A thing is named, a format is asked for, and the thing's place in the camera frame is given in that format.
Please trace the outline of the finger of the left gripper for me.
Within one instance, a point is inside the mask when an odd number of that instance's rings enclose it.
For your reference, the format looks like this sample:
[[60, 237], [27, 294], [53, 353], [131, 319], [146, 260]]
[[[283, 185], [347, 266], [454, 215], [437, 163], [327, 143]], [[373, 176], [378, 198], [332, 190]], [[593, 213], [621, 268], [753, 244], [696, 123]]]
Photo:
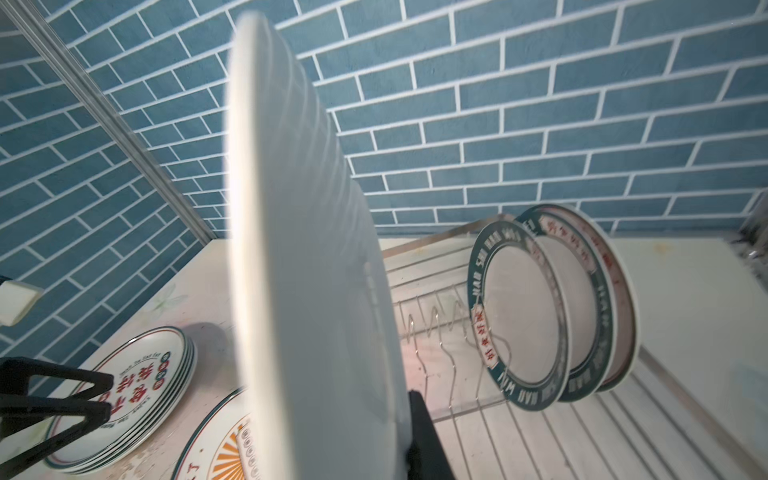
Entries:
[[[65, 398], [29, 394], [34, 376], [77, 380], [90, 387]], [[1, 359], [1, 438], [3, 440], [55, 416], [82, 420], [52, 438], [1, 463], [1, 477], [11, 479], [56, 451], [104, 425], [111, 407], [97, 398], [112, 389], [114, 376], [107, 373], [62, 366], [24, 357]]]

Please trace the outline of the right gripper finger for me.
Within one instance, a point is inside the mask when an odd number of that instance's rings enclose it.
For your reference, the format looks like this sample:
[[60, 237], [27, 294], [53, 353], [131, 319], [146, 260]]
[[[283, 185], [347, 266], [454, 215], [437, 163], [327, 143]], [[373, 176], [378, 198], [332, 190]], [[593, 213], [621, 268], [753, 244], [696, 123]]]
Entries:
[[406, 454], [409, 480], [455, 480], [445, 450], [420, 392], [408, 392], [412, 442]]

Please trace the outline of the white plate red characters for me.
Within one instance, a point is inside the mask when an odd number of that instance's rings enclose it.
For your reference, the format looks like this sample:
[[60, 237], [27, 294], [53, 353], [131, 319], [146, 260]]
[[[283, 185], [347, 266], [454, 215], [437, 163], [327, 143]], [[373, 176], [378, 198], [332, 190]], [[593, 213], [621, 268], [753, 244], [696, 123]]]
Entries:
[[44, 464], [70, 474], [99, 470], [151, 435], [180, 401], [196, 368], [194, 342], [180, 329], [158, 327], [122, 344], [94, 368], [113, 377], [97, 396], [110, 407], [107, 422], [48, 455]]

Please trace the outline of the white plate orange sunburst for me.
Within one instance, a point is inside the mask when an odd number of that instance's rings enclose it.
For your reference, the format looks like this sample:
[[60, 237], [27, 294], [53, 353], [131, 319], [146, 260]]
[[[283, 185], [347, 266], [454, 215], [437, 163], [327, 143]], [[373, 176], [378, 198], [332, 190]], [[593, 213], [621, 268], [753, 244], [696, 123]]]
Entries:
[[261, 479], [243, 388], [221, 400], [184, 447], [172, 479]]

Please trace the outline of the metal wire dish rack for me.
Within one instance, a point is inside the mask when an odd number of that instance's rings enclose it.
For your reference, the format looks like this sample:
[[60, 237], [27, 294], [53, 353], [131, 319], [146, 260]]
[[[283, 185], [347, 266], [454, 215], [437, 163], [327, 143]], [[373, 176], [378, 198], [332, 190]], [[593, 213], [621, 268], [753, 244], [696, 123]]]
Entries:
[[763, 479], [767, 298], [729, 245], [564, 206], [381, 243], [458, 479]]

